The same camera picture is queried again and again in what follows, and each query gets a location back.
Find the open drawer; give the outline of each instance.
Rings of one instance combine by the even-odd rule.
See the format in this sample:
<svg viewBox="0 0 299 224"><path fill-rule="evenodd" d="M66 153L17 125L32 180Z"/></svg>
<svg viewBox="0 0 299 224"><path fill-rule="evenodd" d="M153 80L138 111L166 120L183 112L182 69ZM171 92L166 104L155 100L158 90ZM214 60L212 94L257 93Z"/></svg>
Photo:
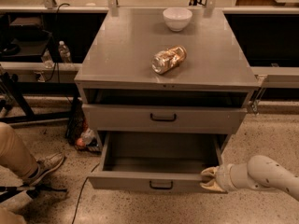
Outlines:
<svg viewBox="0 0 299 224"><path fill-rule="evenodd" d="M221 164L223 135L107 133L101 163L89 174L95 189L206 192L200 174Z"/></svg>

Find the drawer handle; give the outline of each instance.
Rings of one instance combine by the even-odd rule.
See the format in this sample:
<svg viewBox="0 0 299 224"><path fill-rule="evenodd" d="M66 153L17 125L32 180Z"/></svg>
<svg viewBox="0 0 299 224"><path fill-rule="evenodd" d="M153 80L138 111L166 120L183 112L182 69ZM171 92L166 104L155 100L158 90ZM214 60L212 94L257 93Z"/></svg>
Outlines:
<svg viewBox="0 0 299 224"><path fill-rule="evenodd" d="M177 115L173 114L172 117L157 117L154 114L150 113L150 119L152 121L158 121L158 122L173 122L177 119Z"/></svg>
<svg viewBox="0 0 299 224"><path fill-rule="evenodd" d="M150 187L151 189L156 189L156 190L170 190L170 189L172 189L172 188L174 187L174 182L171 181L169 187L157 187L157 186L154 186L154 185L152 184L152 182L150 181L150 182L149 182L149 187Z"/></svg>

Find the plastic bottle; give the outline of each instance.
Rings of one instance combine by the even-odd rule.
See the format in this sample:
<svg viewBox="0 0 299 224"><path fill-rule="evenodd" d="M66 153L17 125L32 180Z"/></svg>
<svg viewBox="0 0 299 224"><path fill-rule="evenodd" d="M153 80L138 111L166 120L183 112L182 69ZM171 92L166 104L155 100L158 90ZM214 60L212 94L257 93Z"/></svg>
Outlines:
<svg viewBox="0 0 299 224"><path fill-rule="evenodd" d="M50 56L50 52L48 49L45 50L45 53L41 57L41 60L43 61L46 69L51 69L54 67L53 59Z"/></svg>
<svg viewBox="0 0 299 224"><path fill-rule="evenodd" d="M74 68L71 52L68 48L68 46L64 43L64 41L59 42L58 51L60 54L60 57L63 60L63 63L65 64L65 68L71 69Z"/></svg>

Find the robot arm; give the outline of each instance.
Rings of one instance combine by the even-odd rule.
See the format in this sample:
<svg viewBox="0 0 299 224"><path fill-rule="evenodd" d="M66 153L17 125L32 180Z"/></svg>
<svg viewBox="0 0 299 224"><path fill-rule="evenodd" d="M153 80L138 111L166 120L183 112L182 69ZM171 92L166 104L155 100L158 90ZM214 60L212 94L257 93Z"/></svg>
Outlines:
<svg viewBox="0 0 299 224"><path fill-rule="evenodd" d="M204 189L228 192L280 189L299 201L299 176L262 155L252 157L247 163L207 168L202 175L211 177L209 182L201 183Z"/></svg>

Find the sneaker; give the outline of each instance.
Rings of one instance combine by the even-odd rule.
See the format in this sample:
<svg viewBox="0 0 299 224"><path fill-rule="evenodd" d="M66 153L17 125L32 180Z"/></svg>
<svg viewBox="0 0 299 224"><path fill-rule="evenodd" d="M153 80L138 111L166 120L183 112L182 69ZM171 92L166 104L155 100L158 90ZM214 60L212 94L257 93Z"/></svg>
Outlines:
<svg viewBox="0 0 299 224"><path fill-rule="evenodd" d="M58 169L64 161L63 153L55 153L37 161L38 171L34 177L23 179L23 183L28 186L35 186L45 175Z"/></svg>

